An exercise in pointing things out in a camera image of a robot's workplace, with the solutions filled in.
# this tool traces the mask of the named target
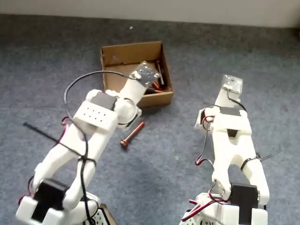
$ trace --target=white robotic arm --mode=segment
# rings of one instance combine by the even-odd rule
[[[83,171],[83,182],[87,187],[94,176],[96,162],[116,127],[127,129],[141,115],[142,111],[136,104],[147,87],[159,76],[143,62],[130,75],[120,93],[92,90],[87,94],[86,100],[73,117],[76,125],[70,125],[60,140],[61,144],[55,145],[43,162],[37,165],[32,182],[34,196],[22,199],[16,213],[17,219],[29,225],[76,225],[87,219],[84,202],[81,201],[82,159],[79,158],[77,176],[70,187],[52,180],[51,177],[69,160],[85,154],[86,143],[77,128],[79,126],[91,136],[88,140],[89,160],[86,161]],[[87,197],[93,200],[88,201],[89,211],[93,215],[98,210],[100,200],[90,193],[87,193]]]
[[[240,104],[242,79],[225,75],[222,88],[212,108],[199,111],[195,128],[212,135],[215,161],[212,182],[216,185],[215,203],[208,193],[196,198],[196,209],[187,212],[182,225],[267,225],[268,213],[259,208],[269,200],[268,184],[260,157],[255,152],[248,114]],[[250,185],[230,183],[229,165],[237,165],[248,178]]]

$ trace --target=open cardboard box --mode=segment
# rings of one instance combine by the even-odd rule
[[[147,61],[157,72],[159,72],[159,64],[165,83],[165,85],[161,85],[163,93],[144,95],[138,106],[147,107],[171,103],[173,89],[165,52],[160,41],[104,46],[101,48],[100,54],[103,70],[118,71],[126,76],[129,76],[142,61]],[[103,83],[105,90],[119,92],[125,85],[126,78],[115,74],[103,74]]]
[[[110,225],[117,225],[116,221],[114,220],[113,216],[111,215],[111,213],[109,212],[106,204],[100,204],[99,206],[100,208],[102,208],[104,210],[105,216],[109,222]]]

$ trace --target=copper bolt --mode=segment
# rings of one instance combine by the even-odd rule
[[[159,90],[160,89],[160,86],[157,82],[153,82],[152,83],[152,87],[155,89],[155,90]]]
[[[163,93],[161,90],[154,90],[155,93]]]
[[[128,146],[128,144],[130,143],[130,141],[137,135],[137,133],[140,132],[140,130],[144,126],[145,126],[145,123],[144,123],[144,121],[142,121],[139,125],[137,125],[137,127],[125,139],[121,139],[120,145],[122,145],[122,147],[126,148]]]

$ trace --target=wall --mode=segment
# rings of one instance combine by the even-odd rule
[[[300,0],[0,0],[0,13],[300,26]]]

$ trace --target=blue-gray carpet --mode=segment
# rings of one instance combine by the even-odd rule
[[[45,16],[0,16],[0,221],[15,220],[17,200],[53,143],[22,127],[31,122],[59,137],[62,94],[76,77],[100,68],[99,48],[162,40],[175,91],[171,105],[144,110],[145,128],[128,152],[117,131],[88,191],[120,225],[177,225],[188,199],[211,185],[209,164],[196,167],[204,136],[193,129],[199,109],[214,103],[222,74],[244,79],[243,104],[270,188],[270,225],[299,223],[300,39],[293,30],[177,22]],[[75,112],[101,76],[70,94]],[[213,158],[211,140],[206,156]],[[69,183],[75,162],[56,175]],[[231,167],[233,181],[245,180]]]

